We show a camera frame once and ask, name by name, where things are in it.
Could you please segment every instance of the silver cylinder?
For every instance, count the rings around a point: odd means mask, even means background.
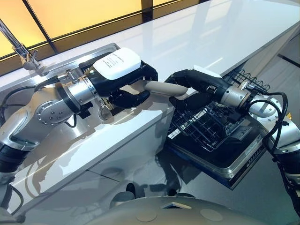
[[[249,94],[250,93],[246,90],[230,86],[224,93],[220,103],[228,107],[237,108],[241,102],[244,102],[244,100],[247,99]]]

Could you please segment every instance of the open dishwasher door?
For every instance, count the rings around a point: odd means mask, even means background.
[[[268,90],[244,71],[231,72],[224,78],[237,85],[247,80]],[[231,123],[233,110],[212,102],[192,111],[175,110],[165,148],[230,189],[243,179],[266,149],[266,135],[260,123],[250,115]]]

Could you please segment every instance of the robotic arm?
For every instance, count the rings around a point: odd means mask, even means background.
[[[3,199],[11,191],[8,184],[27,154],[54,127],[74,114],[83,119],[89,116],[90,101],[101,97],[122,108],[138,106],[148,98],[149,91],[133,95],[120,88],[142,79],[157,81],[156,70],[133,51],[121,48],[96,61],[83,76],[69,69],[36,86],[31,101],[0,128],[0,206],[7,209],[8,202]],[[43,88],[50,83],[55,87]]]
[[[233,87],[221,76],[197,66],[172,74],[166,82],[199,91],[184,100],[170,97],[178,110],[197,109],[216,101],[235,109],[235,113],[229,116],[233,123],[248,113],[258,120],[268,132],[262,142],[277,163],[286,191],[300,216],[300,131],[285,116],[286,95],[282,92],[267,93],[247,82]],[[283,108],[277,99],[271,97],[273,95],[282,95]]]

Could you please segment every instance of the chrome faucet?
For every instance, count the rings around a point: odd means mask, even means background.
[[[26,70],[34,70],[39,67],[39,62],[36,60],[37,50],[33,51],[31,54],[28,49],[20,43],[15,36],[10,32],[4,22],[0,19],[0,31],[3,35],[10,41],[13,45],[14,51],[20,56],[22,65]]]

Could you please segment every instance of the wire rack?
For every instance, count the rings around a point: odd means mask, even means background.
[[[251,74],[245,73],[244,70],[232,71],[224,79],[234,86],[238,86],[244,80],[248,80],[251,85],[265,91],[270,88],[269,85],[263,84],[263,81],[258,81],[256,77],[251,77]],[[235,124],[230,123],[227,117],[231,113],[233,113],[233,109],[216,102],[212,102],[195,111],[179,111],[175,109],[168,137],[173,139],[178,134],[190,136],[203,149],[212,152],[243,121],[242,119]]]
[[[243,81],[246,80],[249,82],[249,84],[264,91],[268,91],[270,89],[270,85],[264,84],[263,81],[257,80],[255,76],[252,77],[250,73],[246,73],[243,69],[238,71],[233,70],[229,74],[225,75],[224,79],[233,86],[239,86]]]

